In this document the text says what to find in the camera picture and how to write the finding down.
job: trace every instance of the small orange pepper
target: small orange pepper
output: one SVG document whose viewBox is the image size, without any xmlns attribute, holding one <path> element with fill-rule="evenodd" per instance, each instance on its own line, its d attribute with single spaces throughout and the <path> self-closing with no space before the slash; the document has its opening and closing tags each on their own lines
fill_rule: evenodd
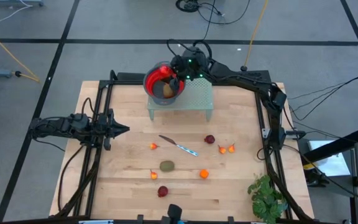
<svg viewBox="0 0 358 224">
<path fill-rule="evenodd" d="M 218 147 L 219 147 L 219 152 L 220 152 L 221 154 L 225 154 L 225 153 L 226 153 L 226 149 L 225 149 L 224 147 L 221 147 L 220 145 L 218 145 Z"/>
<path fill-rule="evenodd" d="M 158 148 L 158 145 L 156 145 L 155 143 L 150 144 L 150 149 L 156 149 Z"/>
<path fill-rule="evenodd" d="M 206 179 L 208 177 L 208 175 L 209 175 L 208 170 L 203 169 L 203 170 L 200 171 L 200 177 L 201 178 Z"/>
<path fill-rule="evenodd" d="M 234 143 L 233 143 L 233 145 L 229 146 L 229 152 L 233 153 L 234 151 L 235 151 L 235 149 L 234 149 Z"/>
<path fill-rule="evenodd" d="M 156 173 L 156 172 L 153 172 L 152 170 L 150 170 L 150 178 L 151 178 L 152 180 L 157 179 L 157 173 Z"/>
</svg>

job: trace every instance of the wooden tabletop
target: wooden tabletop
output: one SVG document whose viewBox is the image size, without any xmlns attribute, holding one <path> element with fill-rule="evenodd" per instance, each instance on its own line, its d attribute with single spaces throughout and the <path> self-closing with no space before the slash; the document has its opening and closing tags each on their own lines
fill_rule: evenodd
<svg viewBox="0 0 358 224">
<path fill-rule="evenodd" d="M 83 82 L 77 113 L 87 97 L 94 103 L 97 89 L 98 82 Z M 214 86 L 213 91 L 214 111 L 210 122 L 206 121 L 204 111 L 156 111 L 151 121 L 143 86 L 113 86 L 110 107 L 114 109 L 116 121 L 131 130 L 111 141 L 111 151 L 102 152 L 92 218 L 136 219 L 138 214 L 143 214 L 145 220 L 160 220 L 167 215 L 169 204 L 174 203 L 183 209 L 184 220 L 226 221 L 228 216 L 236 221 L 258 220 L 247 194 L 254 174 L 266 172 L 264 161 L 256 158 L 262 141 L 254 93 L 234 86 Z M 89 106 L 85 112 L 92 114 Z M 290 129 L 286 119 L 283 126 Z M 182 151 L 159 134 L 198 152 L 199 156 Z M 213 145 L 203 141 L 208 134 L 216 138 Z M 152 142 L 160 147 L 150 150 Z M 228 147 L 234 142 L 235 153 L 218 152 L 218 144 Z M 294 140 L 286 140 L 285 144 L 297 147 Z M 77 140 L 68 141 L 62 167 L 78 148 Z M 83 149 L 65 172 L 62 205 L 78 187 L 84 153 Z M 313 217 L 299 154 L 284 147 L 281 155 L 289 192 L 305 213 Z M 174 171 L 159 170 L 165 160 L 175 163 Z M 157 180 L 150 179 L 150 169 L 158 173 Z M 201 169 L 208 169 L 207 179 L 199 177 Z M 163 185 L 168 187 L 169 194 L 159 198 L 157 189 Z M 57 192 L 58 187 L 50 214 L 57 213 Z M 82 214 L 87 196 L 86 190 Z"/>
</svg>

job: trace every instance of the knife handle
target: knife handle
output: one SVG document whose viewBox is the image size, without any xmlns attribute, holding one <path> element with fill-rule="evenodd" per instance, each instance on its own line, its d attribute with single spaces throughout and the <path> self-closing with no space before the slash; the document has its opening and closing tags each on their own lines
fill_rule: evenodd
<svg viewBox="0 0 358 224">
<path fill-rule="evenodd" d="M 198 153 L 197 153 L 197 152 L 192 151 L 192 150 L 186 148 L 185 146 L 181 146 L 181 145 L 177 145 L 177 146 L 178 146 L 179 148 L 183 149 L 184 151 L 190 153 L 190 154 L 193 155 L 193 156 L 198 156 Z"/>
</svg>

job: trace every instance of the knife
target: knife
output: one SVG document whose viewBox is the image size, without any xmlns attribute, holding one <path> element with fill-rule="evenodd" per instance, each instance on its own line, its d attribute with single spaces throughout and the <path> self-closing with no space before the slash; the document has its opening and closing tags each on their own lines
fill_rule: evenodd
<svg viewBox="0 0 358 224">
<path fill-rule="evenodd" d="M 184 151 L 190 153 L 191 155 L 193 155 L 193 156 L 198 156 L 198 153 L 197 153 L 197 152 L 192 151 L 192 150 L 186 148 L 185 146 L 178 145 L 174 140 L 172 140 L 172 139 L 170 139 L 170 138 L 168 138 L 168 137 L 162 136 L 162 135 L 159 135 L 159 136 L 160 136 L 161 138 L 163 138 L 164 140 L 166 140 L 166 141 L 168 141 L 168 142 L 170 142 L 170 143 L 176 145 L 177 147 L 183 149 Z"/>
</svg>

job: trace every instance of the green plant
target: green plant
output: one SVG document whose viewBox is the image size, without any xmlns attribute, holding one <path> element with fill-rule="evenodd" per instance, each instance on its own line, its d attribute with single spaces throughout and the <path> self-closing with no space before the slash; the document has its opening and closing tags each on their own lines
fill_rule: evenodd
<svg viewBox="0 0 358 224">
<path fill-rule="evenodd" d="M 275 224 L 282 212 L 287 209 L 287 202 L 283 195 L 270 187 L 270 177 L 263 175 L 248 187 L 248 194 L 252 194 L 252 210 L 254 215 L 266 224 Z"/>
</svg>

